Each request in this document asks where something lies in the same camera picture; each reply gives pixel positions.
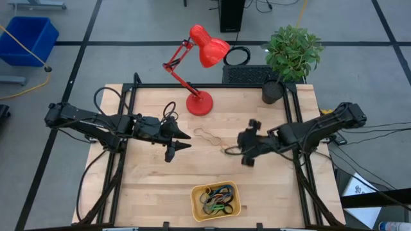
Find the grey stand foot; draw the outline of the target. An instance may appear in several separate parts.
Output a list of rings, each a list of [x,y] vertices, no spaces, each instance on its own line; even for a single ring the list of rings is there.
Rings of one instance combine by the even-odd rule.
[[[66,10],[67,6],[62,1],[55,0],[8,0],[8,4],[17,7],[17,6],[27,6],[30,8],[33,7],[59,7],[62,10]]]
[[[18,84],[25,86],[27,79],[22,76],[0,75],[0,83]]]

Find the yellow plastic bin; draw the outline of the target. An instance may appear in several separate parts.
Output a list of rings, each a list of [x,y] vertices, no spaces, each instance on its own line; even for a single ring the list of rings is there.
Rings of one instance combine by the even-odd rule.
[[[231,202],[229,202],[233,207],[233,213],[224,214],[220,210],[217,214],[213,214],[213,215],[206,214],[202,209],[204,205],[199,200],[201,194],[203,193],[203,188],[208,186],[212,189],[216,189],[226,184],[232,185],[234,188],[234,191],[232,193],[233,199]],[[238,187],[233,181],[225,181],[225,182],[218,182],[218,183],[213,183],[213,184],[195,186],[191,190],[191,208],[192,208],[193,217],[197,222],[209,221],[212,219],[225,218],[229,216],[237,216],[241,212],[241,202],[240,202],[240,195],[239,195]]]

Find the black floor object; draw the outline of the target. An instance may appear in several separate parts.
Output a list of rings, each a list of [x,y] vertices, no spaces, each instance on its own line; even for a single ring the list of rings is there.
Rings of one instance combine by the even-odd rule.
[[[5,125],[8,118],[11,116],[8,105],[0,104],[0,129]]]

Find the green rubber band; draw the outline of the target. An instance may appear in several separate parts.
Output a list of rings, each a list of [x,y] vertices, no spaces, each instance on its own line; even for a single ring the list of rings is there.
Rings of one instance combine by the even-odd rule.
[[[225,205],[204,205],[203,211],[208,215],[217,214],[220,210],[223,210]]]

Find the tan rubber band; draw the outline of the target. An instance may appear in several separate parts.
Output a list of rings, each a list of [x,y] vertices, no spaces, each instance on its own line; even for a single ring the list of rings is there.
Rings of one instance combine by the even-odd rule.
[[[213,135],[211,132],[208,132],[202,127],[195,128],[193,133],[195,136],[203,138],[214,146],[219,146],[222,143],[222,139],[220,137]]]

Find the black aluminium table frame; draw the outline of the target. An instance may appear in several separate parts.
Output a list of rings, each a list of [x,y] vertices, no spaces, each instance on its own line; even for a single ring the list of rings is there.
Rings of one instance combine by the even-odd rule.
[[[261,133],[289,119],[283,101],[272,105],[262,102],[259,87],[224,87],[201,84],[209,92],[214,107],[204,117],[186,109],[188,92],[181,87],[139,87],[134,112],[160,116],[170,101],[177,104],[179,128],[192,134],[201,127],[222,138],[229,146],[250,119],[261,121]],[[172,162],[164,160],[164,149],[147,142],[130,141],[125,155],[121,187],[117,199],[109,198],[107,207],[116,207],[113,222],[118,227],[302,228],[305,221],[299,186],[293,164],[274,153],[262,155],[254,167],[241,164],[239,156],[224,155],[201,137],[190,138],[191,147],[178,151]],[[236,216],[198,222],[193,217],[191,191],[205,184],[234,182],[240,195],[241,210]]]

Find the green potted plant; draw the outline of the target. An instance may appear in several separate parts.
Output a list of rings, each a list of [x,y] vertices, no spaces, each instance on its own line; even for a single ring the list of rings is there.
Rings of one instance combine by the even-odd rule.
[[[324,47],[320,38],[304,28],[281,27],[262,45],[267,65],[274,72],[262,85],[262,100],[273,104],[286,92],[286,83],[299,83],[317,68]]]

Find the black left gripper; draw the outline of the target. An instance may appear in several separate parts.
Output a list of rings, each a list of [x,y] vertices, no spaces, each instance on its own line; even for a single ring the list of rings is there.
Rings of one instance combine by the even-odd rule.
[[[164,160],[171,162],[175,156],[175,151],[190,148],[191,145],[179,141],[173,143],[172,138],[191,139],[191,137],[181,131],[175,123],[173,116],[167,117],[161,122],[156,117],[142,117],[136,120],[133,129],[133,138],[140,141],[147,141],[151,144],[161,144],[166,147]]]

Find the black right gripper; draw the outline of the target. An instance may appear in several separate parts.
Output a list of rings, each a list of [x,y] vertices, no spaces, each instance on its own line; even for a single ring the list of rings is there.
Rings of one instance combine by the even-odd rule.
[[[256,157],[277,149],[276,140],[273,137],[256,134],[260,128],[261,122],[250,119],[249,127],[237,136],[237,144],[241,144],[241,147],[238,146],[240,151],[238,155],[243,155],[241,164],[244,166],[253,166]]]

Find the black bar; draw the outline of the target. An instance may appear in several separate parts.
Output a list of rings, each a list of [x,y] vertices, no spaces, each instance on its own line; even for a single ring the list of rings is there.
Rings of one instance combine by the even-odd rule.
[[[411,205],[411,188],[343,196],[340,201],[345,209],[395,205],[407,207]]]

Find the white printed paper box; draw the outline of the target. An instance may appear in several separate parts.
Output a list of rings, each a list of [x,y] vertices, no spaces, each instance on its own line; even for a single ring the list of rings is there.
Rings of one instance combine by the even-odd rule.
[[[360,176],[358,173],[355,173],[354,176],[351,177],[351,179],[348,181],[348,184],[344,189],[342,196],[369,194],[375,192],[375,190],[375,186],[372,186],[362,176]],[[380,214],[381,207],[352,208],[344,210],[368,228],[373,228]]]

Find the black rubber band pair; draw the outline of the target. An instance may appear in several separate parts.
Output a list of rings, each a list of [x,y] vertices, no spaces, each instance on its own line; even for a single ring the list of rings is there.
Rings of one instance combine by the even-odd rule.
[[[233,199],[233,195],[231,192],[223,192],[223,193],[215,194],[211,198],[211,203],[213,205],[216,205],[217,203],[229,203],[232,201],[232,199]]]

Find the grey-blue rubber band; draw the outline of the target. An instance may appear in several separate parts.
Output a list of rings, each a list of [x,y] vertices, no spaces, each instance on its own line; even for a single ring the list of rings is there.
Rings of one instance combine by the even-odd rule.
[[[233,193],[233,191],[234,191],[233,186],[226,184],[226,185],[222,185],[222,186],[220,186],[220,187],[218,187],[218,188],[216,188],[216,189],[212,189],[212,190],[210,191],[210,193],[209,193],[209,196],[212,197],[212,196],[215,196],[215,195],[217,195],[217,194],[222,194],[222,195],[228,194],[228,195],[231,195],[231,194]]]

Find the white plastic bottle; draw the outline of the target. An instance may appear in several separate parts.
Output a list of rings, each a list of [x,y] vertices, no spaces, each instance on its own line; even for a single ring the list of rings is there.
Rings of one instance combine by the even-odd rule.
[[[381,231],[411,231],[411,223],[382,221],[378,225]]]

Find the red desk lamp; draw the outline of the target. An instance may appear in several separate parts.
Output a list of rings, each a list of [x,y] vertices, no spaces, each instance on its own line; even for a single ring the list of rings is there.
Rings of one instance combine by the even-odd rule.
[[[187,110],[195,116],[205,116],[213,109],[212,96],[206,91],[192,87],[175,72],[177,66],[195,46],[199,48],[199,60],[204,68],[210,68],[222,61],[230,50],[230,45],[226,41],[210,36],[202,25],[195,24],[189,31],[189,38],[180,43],[175,54],[162,66],[190,91],[191,94],[186,100]]]

